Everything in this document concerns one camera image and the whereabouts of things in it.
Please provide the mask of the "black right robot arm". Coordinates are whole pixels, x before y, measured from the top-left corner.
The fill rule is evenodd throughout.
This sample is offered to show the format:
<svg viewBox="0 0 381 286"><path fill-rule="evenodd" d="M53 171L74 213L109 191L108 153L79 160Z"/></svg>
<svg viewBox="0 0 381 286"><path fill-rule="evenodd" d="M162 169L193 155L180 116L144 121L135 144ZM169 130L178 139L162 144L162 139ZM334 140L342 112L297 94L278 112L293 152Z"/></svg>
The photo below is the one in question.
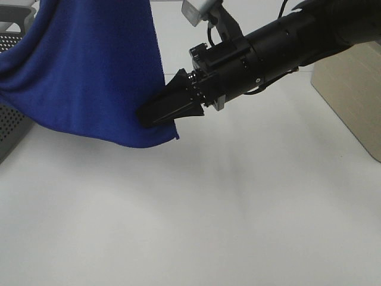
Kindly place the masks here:
<svg viewBox="0 0 381 286"><path fill-rule="evenodd" d="M220 43L190 49L193 70L179 70L136 112L146 128L175 119L203 116L241 95L255 95L284 76L350 47L380 39L379 1L302 1L288 15L244 35L221 1L182 4L196 26L217 29Z"/></svg>

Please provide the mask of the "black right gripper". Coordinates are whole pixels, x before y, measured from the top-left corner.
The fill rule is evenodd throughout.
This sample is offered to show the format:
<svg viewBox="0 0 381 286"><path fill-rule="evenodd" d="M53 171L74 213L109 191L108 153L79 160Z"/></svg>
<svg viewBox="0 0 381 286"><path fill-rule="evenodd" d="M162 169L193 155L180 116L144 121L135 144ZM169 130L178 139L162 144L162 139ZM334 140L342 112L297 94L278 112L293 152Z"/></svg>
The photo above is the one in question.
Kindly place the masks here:
<svg viewBox="0 0 381 286"><path fill-rule="evenodd" d="M179 69L157 98L136 111L145 128L164 125L185 117L204 116L202 105L217 111L225 103L264 84L263 63L246 37L222 41L189 50L193 71Z"/></svg>

